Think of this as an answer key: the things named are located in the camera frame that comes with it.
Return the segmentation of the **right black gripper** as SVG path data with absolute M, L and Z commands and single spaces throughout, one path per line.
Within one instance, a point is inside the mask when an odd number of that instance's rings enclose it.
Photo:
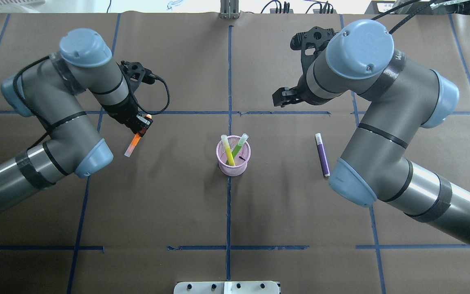
M 272 94 L 274 107 L 285 107 L 307 102 L 312 92 L 307 86 L 281 87 Z

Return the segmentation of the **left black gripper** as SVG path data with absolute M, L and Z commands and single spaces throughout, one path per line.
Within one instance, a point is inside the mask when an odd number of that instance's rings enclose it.
M 104 111 L 118 123 L 130 128 L 133 134 L 144 135 L 152 125 L 151 115 L 138 115 L 138 106 L 133 98 L 125 98 L 114 105 L 105 105 Z

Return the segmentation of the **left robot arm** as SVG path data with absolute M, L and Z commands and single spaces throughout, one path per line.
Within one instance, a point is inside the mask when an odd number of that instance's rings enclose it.
M 142 115 L 134 93 L 159 77 L 138 62 L 113 60 L 101 35 L 88 28 L 72 30 L 58 52 L 45 56 L 4 80 L 1 92 L 23 117 L 37 117 L 50 139 L 39 140 L 0 164 L 0 213 L 71 174 L 86 178 L 113 160 L 77 95 L 90 91 L 103 110 L 136 135 L 153 122 Z

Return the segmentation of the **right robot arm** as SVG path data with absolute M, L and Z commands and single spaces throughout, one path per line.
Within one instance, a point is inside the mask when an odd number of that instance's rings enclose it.
M 349 201 L 369 208 L 377 200 L 470 245 L 470 192 L 404 158 L 419 128 L 451 115 L 457 86 L 394 47 L 390 32 L 372 19 L 340 31 L 313 27 L 295 34 L 302 53 L 295 87 L 273 93 L 274 106 L 323 105 L 346 91 L 370 102 L 329 177 Z

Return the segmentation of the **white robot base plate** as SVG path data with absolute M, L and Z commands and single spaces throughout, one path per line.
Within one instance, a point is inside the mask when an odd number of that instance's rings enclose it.
M 189 281 L 179 282 L 174 294 L 281 294 L 276 281 Z

